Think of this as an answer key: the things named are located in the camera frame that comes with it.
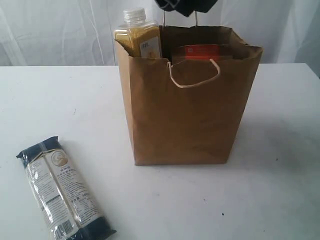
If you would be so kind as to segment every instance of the bottle cap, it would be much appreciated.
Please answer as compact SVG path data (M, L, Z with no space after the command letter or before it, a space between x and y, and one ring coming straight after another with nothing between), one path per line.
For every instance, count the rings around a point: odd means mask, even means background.
M146 20L146 12L143 7L126 9L123 11L124 21L127 23Z

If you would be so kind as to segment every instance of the white backdrop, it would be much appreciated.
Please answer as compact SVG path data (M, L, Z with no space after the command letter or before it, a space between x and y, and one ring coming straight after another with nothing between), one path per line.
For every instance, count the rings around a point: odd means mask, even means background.
M114 65L112 32L132 7L162 21L154 0L0 0L0 66ZM264 47L264 63L307 63L320 76L319 0L219 0L198 19ZM171 12L166 23L194 17Z

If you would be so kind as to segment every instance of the white table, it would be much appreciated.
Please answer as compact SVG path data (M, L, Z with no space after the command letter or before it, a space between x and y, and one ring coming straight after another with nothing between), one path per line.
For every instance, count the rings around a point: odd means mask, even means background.
M0 239L49 239L15 155L58 135L112 240L318 240L319 104L306 64L261 64L227 164L137 167L118 67L0 67Z

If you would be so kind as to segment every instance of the plastic wrapper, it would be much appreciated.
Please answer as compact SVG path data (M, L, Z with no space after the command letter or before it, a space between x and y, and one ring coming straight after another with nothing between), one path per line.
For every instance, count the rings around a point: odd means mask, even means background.
M53 136L19 153L53 240L105 240L112 230Z

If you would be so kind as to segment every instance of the brown paper bag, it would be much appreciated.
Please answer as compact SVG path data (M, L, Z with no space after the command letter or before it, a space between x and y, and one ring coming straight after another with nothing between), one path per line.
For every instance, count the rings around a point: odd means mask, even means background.
M116 42L136 165L223 164L230 154L262 55L231 28L161 28L165 58L131 57ZM178 46L228 44L233 59L185 60Z

